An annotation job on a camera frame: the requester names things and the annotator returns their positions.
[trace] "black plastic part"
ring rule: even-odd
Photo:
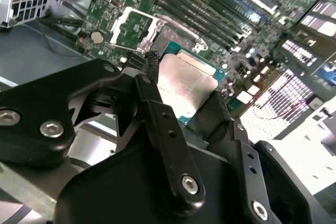
[[[21,120],[0,126],[0,160],[32,167],[60,164],[75,138],[73,122],[84,100],[100,87],[113,85],[119,73],[117,67],[97,59],[1,92],[0,109],[16,111]],[[63,134],[43,136],[39,128],[47,121],[60,122]]]
[[[209,146],[209,150],[219,156],[227,157],[232,164],[239,184],[244,215],[253,223],[276,223],[273,220],[268,200],[264,176],[258,152],[239,139],[223,140]],[[261,203],[268,212],[268,219],[261,220],[252,208],[254,201]]]
[[[260,141],[254,145],[254,149],[258,151],[262,168],[267,175],[266,183],[272,185],[268,190],[271,202],[278,199],[289,206],[288,223],[334,223],[273,146]]]
[[[180,217],[166,206],[152,147],[142,141],[70,181],[57,201],[55,224],[248,223],[231,166],[194,148],[190,151],[207,188],[207,200],[196,214]]]
[[[118,139],[117,152],[138,141],[149,141],[153,147],[153,161],[161,164],[157,169],[157,182],[168,205],[179,215],[192,215],[205,201],[205,189],[192,159],[173,109],[162,103],[154,80],[145,75],[134,78],[133,96],[137,111],[131,122],[118,118],[118,128],[126,129]],[[198,184],[198,193],[189,194],[182,186],[182,177],[191,176]]]

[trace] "gray metal panel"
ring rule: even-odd
[[[45,16],[50,0],[0,0],[0,25],[13,27]]]
[[[78,57],[80,54],[55,33],[49,41],[63,55]],[[28,26],[14,27],[10,33],[0,33],[0,76],[22,84],[43,76],[86,62],[87,59],[64,59],[48,48],[43,36]]]

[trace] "capacitor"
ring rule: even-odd
[[[230,79],[227,79],[227,84],[231,87],[233,85],[233,81],[231,81]]]
[[[264,57],[261,55],[257,55],[257,58],[261,63],[265,61]]]
[[[257,62],[255,61],[255,59],[254,59],[253,57],[247,59],[247,62],[248,62],[252,67],[257,66]]]
[[[242,63],[240,63],[239,64],[239,66],[236,68],[236,70],[237,70],[237,72],[238,73],[240,73],[244,78],[246,78],[245,77],[245,75],[248,75],[248,71],[249,71],[249,69],[248,69],[248,67],[246,67],[244,64],[242,64]]]
[[[104,42],[104,35],[100,31],[94,31],[91,34],[91,39],[94,44],[102,44]]]

